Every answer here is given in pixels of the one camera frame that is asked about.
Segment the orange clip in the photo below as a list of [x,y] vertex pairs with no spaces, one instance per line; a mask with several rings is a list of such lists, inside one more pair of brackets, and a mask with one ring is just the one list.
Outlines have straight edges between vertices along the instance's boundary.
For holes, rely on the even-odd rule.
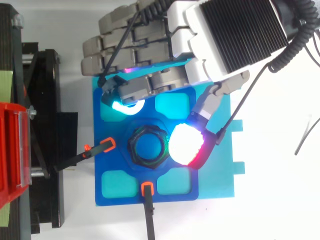
[[85,150],[86,152],[91,150],[91,147],[89,146],[89,144],[84,145],[84,150]]
[[151,181],[145,181],[144,183],[141,184],[141,192],[142,196],[145,196],[145,186],[150,186],[151,187],[151,195],[153,196],[155,194],[155,189],[154,189],[154,184]]
[[102,141],[100,142],[100,144],[104,144],[104,143],[107,142],[107,141],[111,141],[112,146],[109,147],[108,149],[104,150],[104,151],[103,151],[104,153],[110,152],[111,150],[113,150],[113,149],[116,148],[116,141],[115,141],[112,137],[108,137],[108,138],[106,138],[105,140],[102,140]]

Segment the black cable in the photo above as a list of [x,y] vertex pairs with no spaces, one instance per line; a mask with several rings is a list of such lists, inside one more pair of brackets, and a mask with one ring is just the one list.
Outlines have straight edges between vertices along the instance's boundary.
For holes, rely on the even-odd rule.
[[292,59],[305,47],[309,39],[314,35],[318,24],[318,13],[315,2],[312,0],[290,0],[293,4],[296,15],[305,21],[298,30],[298,33],[290,44],[270,63],[269,70],[277,73],[287,66]]
[[313,44],[314,44],[316,53],[317,53],[317,54],[319,55],[319,57],[320,57],[320,51],[319,51],[319,48],[318,48],[318,44],[317,44],[315,35],[312,36],[312,39],[313,39]]
[[237,115],[237,113],[239,112],[239,110],[241,109],[241,107],[243,106],[243,104],[245,103],[247,97],[249,96],[251,90],[254,88],[254,86],[256,85],[257,81],[259,80],[259,78],[261,77],[261,75],[264,73],[264,71],[266,70],[266,68],[269,66],[270,63],[267,63],[266,65],[264,65],[264,67],[260,70],[260,72],[257,74],[257,76],[255,77],[255,79],[253,80],[253,82],[251,83],[249,89],[246,91],[246,93],[244,94],[243,98],[241,99],[240,103],[238,104],[238,106],[236,107],[236,109],[234,110],[233,114],[231,115],[231,117],[229,118],[229,120],[226,122],[226,124],[223,126],[223,128],[221,128],[218,132],[217,132],[217,145],[219,145],[222,141],[222,139],[225,136],[225,133],[227,131],[227,128],[229,127],[229,125],[231,124],[231,122],[234,120],[235,116]]
[[312,125],[312,127],[309,129],[309,131],[303,136],[303,138],[301,139],[301,142],[299,143],[297,149],[294,152],[294,155],[298,155],[302,145],[304,144],[304,142],[306,141],[307,137],[309,136],[309,134],[311,133],[311,131],[315,128],[315,126],[320,122],[320,118]]
[[320,68],[320,63],[318,63],[317,60],[314,58],[314,56],[311,54],[309,48],[307,46],[305,46],[304,48],[308,53],[309,57],[312,59],[312,61]]
[[118,55],[118,53],[119,53],[122,45],[124,44],[125,40],[127,39],[132,27],[134,26],[134,24],[135,24],[135,22],[136,22],[136,20],[138,18],[138,15],[139,15],[139,12],[136,12],[133,15],[132,19],[130,20],[130,24],[127,26],[123,36],[121,37],[121,40],[120,40],[119,44],[116,46],[116,48],[115,48],[114,52],[112,53],[108,63],[106,64],[106,66],[105,66],[105,68],[103,70],[103,73],[100,74],[100,77],[98,79],[98,87],[99,88],[102,88],[103,85],[106,83],[106,81],[107,81],[106,80],[106,76],[107,76],[107,74],[109,72],[109,68],[111,67],[112,63],[114,62],[114,60],[115,60],[116,56]]
[[315,30],[315,34],[318,36],[319,40],[320,40],[320,30]]
[[100,74],[98,79],[98,87],[102,88],[103,85],[106,83],[106,76],[108,74],[108,71],[114,62],[116,56],[118,55],[122,45],[124,44],[125,40],[127,39],[130,31],[132,30],[138,16],[141,17],[141,22],[146,26],[150,22],[157,20],[161,18],[169,9],[171,4],[175,2],[176,0],[155,0],[150,5],[146,6],[145,8],[141,9],[140,11],[137,11],[132,19],[130,20],[130,24],[127,26],[125,33],[121,37],[121,40],[119,44],[116,46],[111,58],[109,59],[107,65],[105,66],[103,73]]

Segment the black metal frame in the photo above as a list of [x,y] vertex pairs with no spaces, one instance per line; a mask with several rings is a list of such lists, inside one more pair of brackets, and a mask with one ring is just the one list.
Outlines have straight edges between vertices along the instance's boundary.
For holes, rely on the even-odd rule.
[[31,121],[31,165],[41,167],[43,177],[33,177],[30,191],[31,233],[40,223],[60,228],[65,221],[63,172],[54,166],[77,154],[78,113],[60,112],[59,62],[53,49],[37,51],[35,43],[23,43],[23,52],[33,54],[24,64],[26,105],[37,115]]

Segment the glowing led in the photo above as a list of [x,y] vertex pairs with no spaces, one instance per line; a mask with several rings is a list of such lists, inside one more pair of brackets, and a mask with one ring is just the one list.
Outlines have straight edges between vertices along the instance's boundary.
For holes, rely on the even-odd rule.
[[139,69],[141,69],[141,68],[140,67],[125,68],[124,69],[124,73],[129,74],[129,73],[135,72],[135,71],[137,71]]
[[121,103],[114,101],[112,108],[118,112],[121,112],[125,115],[135,115],[144,107],[145,100],[137,101],[134,106],[124,106]]
[[185,123],[175,126],[169,140],[169,154],[179,164],[188,165],[197,156],[204,137],[200,131]]

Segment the white background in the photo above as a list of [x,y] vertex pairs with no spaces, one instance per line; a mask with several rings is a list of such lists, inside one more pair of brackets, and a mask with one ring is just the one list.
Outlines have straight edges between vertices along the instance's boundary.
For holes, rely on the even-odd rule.
[[[98,20],[128,0],[11,0],[24,15],[24,42],[61,55],[61,104],[78,112],[78,152],[93,145],[91,78],[81,75],[82,43],[99,34]],[[313,44],[308,45],[316,56]],[[260,66],[251,71],[251,80]],[[266,71],[237,116],[235,198],[155,203],[157,240],[320,240],[320,125],[296,157],[305,131],[320,117],[320,69],[305,50],[277,74]],[[231,95],[232,109],[248,88]],[[33,240],[146,240],[142,204],[96,207],[93,161],[64,171],[65,223],[40,226]]]

